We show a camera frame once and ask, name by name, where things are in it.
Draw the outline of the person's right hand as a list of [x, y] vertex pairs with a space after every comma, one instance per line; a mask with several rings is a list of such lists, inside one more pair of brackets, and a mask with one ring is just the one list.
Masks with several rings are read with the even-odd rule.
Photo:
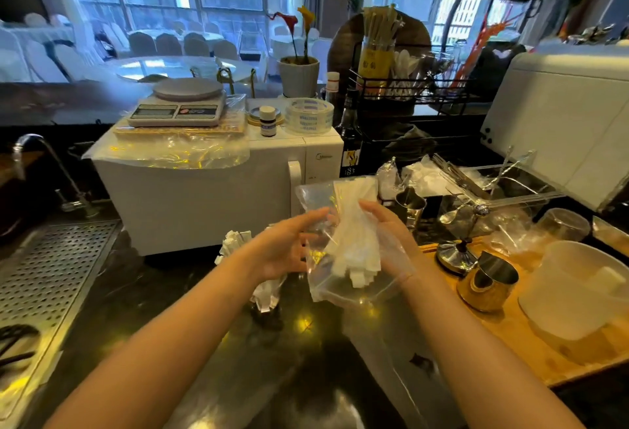
[[402, 221], [400, 240], [380, 228], [378, 221], [377, 235], [382, 269], [401, 285], [420, 282], [427, 259]]

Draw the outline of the clear plastic zip bag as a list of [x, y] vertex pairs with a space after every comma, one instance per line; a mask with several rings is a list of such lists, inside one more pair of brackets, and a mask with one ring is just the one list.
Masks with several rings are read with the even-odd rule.
[[305, 211], [327, 208], [308, 233], [306, 265], [313, 301], [366, 307], [394, 296], [416, 271], [402, 243], [360, 202], [378, 203], [374, 176], [336, 179], [295, 189]]

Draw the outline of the person's left forearm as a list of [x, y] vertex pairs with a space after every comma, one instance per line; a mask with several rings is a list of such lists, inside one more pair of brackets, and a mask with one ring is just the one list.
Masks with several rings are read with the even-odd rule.
[[43, 429], [161, 429], [257, 284], [234, 255], [136, 332], [71, 393]]

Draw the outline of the gold metal jigger cup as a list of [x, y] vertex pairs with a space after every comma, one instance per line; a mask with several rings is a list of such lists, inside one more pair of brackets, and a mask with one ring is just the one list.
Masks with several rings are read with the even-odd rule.
[[427, 201], [416, 193], [414, 187], [406, 187], [394, 199], [394, 214], [411, 232], [417, 230]]

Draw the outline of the bundle of white paper packets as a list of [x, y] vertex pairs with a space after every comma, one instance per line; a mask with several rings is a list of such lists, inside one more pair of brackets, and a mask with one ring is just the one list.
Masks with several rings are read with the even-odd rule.
[[381, 270], [375, 218], [365, 213], [359, 199], [377, 201], [378, 183], [374, 176], [334, 181], [336, 223], [325, 247], [332, 259], [332, 275], [348, 277], [355, 289], [373, 283]]

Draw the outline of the crumpled white plastic bags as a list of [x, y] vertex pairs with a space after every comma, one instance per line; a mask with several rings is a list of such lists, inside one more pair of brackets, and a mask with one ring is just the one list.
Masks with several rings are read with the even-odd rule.
[[460, 195], [463, 190], [447, 179], [441, 169], [425, 155], [420, 161], [400, 168], [396, 157], [384, 162], [375, 173], [379, 198], [393, 201], [406, 189], [420, 197]]

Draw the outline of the round steel bell base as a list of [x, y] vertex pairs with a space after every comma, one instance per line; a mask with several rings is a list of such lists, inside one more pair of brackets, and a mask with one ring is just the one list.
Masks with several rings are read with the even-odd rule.
[[478, 258], [468, 250], [472, 243], [471, 234], [479, 219], [490, 213], [487, 204], [477, 204], [472, 208], [471, 218], [463, 237], [456, 242], [441, 243], [436, 248], [436, 261], [447, 272], [462, 279], [478, 266]]

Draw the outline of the dark glass bottle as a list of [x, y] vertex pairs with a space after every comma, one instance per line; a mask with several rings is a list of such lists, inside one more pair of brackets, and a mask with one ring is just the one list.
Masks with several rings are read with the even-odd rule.
[[341, 122], [335, 127], [343, 140], [340, 164], [340, 178], [342, 179], [357, 175], [362, 147], [362, 137], [355, 127], [359, 95], [360, 93], [356, 88], [347, 90]]

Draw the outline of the small brown bottle white cap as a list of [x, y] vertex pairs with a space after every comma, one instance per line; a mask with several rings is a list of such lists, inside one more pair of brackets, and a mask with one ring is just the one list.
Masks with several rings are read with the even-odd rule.
[[263, 137], [274, 137], [277, 134], [277, 110], [273, 106], [259, 107], [260, 132]]

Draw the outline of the white flower pot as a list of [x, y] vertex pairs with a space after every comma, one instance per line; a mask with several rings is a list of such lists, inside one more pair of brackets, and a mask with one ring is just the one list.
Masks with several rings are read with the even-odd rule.
[[287, 98], [314, 98], [317, 93], [319, 60], [304, 56], [283, 57], [279, 60], [282, 93]]

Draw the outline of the clear glass cup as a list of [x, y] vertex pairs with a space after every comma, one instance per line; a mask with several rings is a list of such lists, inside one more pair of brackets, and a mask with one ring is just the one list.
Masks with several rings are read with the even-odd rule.
[[590, 222], [575, 213], [563, 208], [546, 210], [532, 227], [535, 236], [542, 240], [581, 242], [591, 233]]

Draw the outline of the wooden cutting board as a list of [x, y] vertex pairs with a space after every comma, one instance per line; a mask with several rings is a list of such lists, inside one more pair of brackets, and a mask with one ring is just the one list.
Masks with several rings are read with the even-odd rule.
[[521, 309], [518, 297], [530, 283], [541, 257], [521, 253], [507, 257], [475, 238], [469, 246], [479, 255], [483, 250], [510, 262], [519, 274], [500, 311], [481, 313], [464, 304], [477, 320], [503, 341], [548, 387], [574, 382], [616, 367], [629, 366], [629, 314], [616, 318], [580, 340], [563, 340], [532, 323]]

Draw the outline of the translucent white plastic jug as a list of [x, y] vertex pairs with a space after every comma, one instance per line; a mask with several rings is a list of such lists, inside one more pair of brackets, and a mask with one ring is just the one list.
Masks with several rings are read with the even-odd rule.
[[629, 267], [579, 242], [551, 243], [518, 297], [540, 330], [580, 340], [629, 316]]

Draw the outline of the group of white covered chairs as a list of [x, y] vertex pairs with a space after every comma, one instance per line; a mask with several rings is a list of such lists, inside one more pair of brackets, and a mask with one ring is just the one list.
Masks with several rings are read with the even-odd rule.
[[[76, 38], [75, 25], [69, 20], [66, 20], [65, 16], [55, 15], [51, 18], [52, 22], [48, 22], [45, 18], [42, 24], [37, 22], [35, 26], [30, 26], [22, 22], [3, 22], [0, 20], [0, 28], [10, 30], [11, 33], [17, 37], [21, 46], [25, 49], [28, 41], [40, 41], [44, 44], [47, 42], [67, 41], [74, 44], [77, 47], [78, 52], [83, 54], [85, 61], [89, 63], [101, 63], [106, 60], [113, 60], [114, 58], [122, 59], [135, 57], [149, 57], [148, 51], [144, 53], [142, 51], [139, 55], [134, 55], [134, 50], [131, 49], [131, 45], [137, 42], [136, 35], [144, 34], [149, 36], [152, 43], [155, 45], [155, 50], [158, 55], [175, 56], [173, 53], [166, 53], [166, 48], [158, 44], [158, 37], [162, 35], [169, 35], [175, 37], [179, 42], [179, 48], [183, 55], [189, 56], [206, 56], [196, 53], [194, 50], [196, 42], [205, 42], [210, 52], [213, 52], [220, 59], [228, 59], [227, 55], [218, 53], [219, 45], [223, 42], [229, 42], [224, 36], [217, 33], [201, 33], [199, 31], [184, 30], [182, 35], [178, 35], [173, 29], [141, 29], [139, 31], [131, 32], [126, 35], [122, 32], [122, 29], [117, 24], [108, 24], [103, 21], [96, 20], [90, 27], [92, 32], [88, 34], [92, 38], [87, 39], [87, 44], [84, 44], [85, 40], [82, 35]], [[288, 52], [288, 48], [291, 48], [289, 35], [273, 35], [271, 38], [271, 45], [268, 47], [264, 36], [261, 33], [249, 34], [249, 38], [254, 39], [254, 51], [245, 51], [245, 36], [244, 33], [237, 34], [237, 42], [235, 47], [237, 48], [238, 56], [244, 57], [245, 55], [253, 55], [254, 58], [262, 58], [263, 51], [266, 50], [269, 58], [268, 75], [279, 76], [279, 59], [275, 56], [274, 52]], [[320, 61], [318, 83], [322, 83], [327, 73], [327, 56], [332, 45], [332, 39], [330, 38], [318, 38], [316, 40], [309, 38], [309, 56], [313, 55]]]

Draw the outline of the perforated steel drain tray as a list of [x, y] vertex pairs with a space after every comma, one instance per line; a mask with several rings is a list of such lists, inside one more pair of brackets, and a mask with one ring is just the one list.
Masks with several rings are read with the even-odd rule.
[[123, 228], [116, 220], [38, 228], [0, 265], [0, 429], [17, 429]]

